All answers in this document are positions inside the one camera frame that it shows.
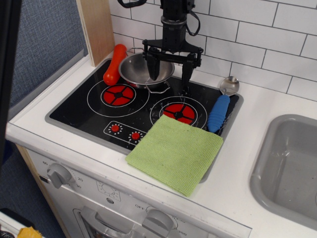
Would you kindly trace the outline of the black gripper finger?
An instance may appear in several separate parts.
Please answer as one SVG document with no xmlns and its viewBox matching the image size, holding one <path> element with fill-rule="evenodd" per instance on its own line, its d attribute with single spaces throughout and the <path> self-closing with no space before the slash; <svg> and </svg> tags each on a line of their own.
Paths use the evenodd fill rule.
<svg viewBox="0 0 317 238">
<path fill-rule="evenodd" d="M 146 61 L 150 79 L 157 80 L 159 76 L 160 61 L 154 56 L 147 56 Z"/>
<path fill-rule="evenodd" d="M 193 63 L 191 61 L 185 62 L 182 65 L 182 91 L 188 92 L 188 83 L 193 73 Z"/>
</svg>

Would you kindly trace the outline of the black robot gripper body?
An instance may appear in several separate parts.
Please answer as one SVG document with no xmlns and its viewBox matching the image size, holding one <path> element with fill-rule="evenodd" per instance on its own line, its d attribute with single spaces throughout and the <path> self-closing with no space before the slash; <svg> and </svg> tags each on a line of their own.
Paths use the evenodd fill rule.
<svg viewBox="0 0 317 238">
<path fill-rule="evenodd" d="M 148 67 L 158 67 L 161 61 L 185 63 L 191 61 L 193 67 L 201 65 L 203 49 L 189 44 L 186 34 L 192 34 L 187 24 L 163 25 L 162 38 L 143 40 L 143 56 Z"/>
</svg>

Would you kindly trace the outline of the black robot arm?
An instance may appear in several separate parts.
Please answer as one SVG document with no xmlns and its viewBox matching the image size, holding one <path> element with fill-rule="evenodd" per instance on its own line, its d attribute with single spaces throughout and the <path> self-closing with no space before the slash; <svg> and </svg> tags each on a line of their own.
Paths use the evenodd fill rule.
<svg viewBox="0 0 317 238">
<path fill-rule="evenodd" d="M 163 10 L 162 39 L 144 40 L 143 57 L 152 80 L 157 79 L 162 61 L 181 64 L 182 93 L 189 94 L 189 80 L 193 70 L 201 66 L 201 55 L 204 51 L 186 41 L 186 34 L 196 36 L 200 30 L 198 27 L 196 32 L 192 33 L 187 25 L 188 14 L 198 18 L 192 11 L 195 4 L 193 0 L 162 0 L 160 7 Z"/>
</svg>

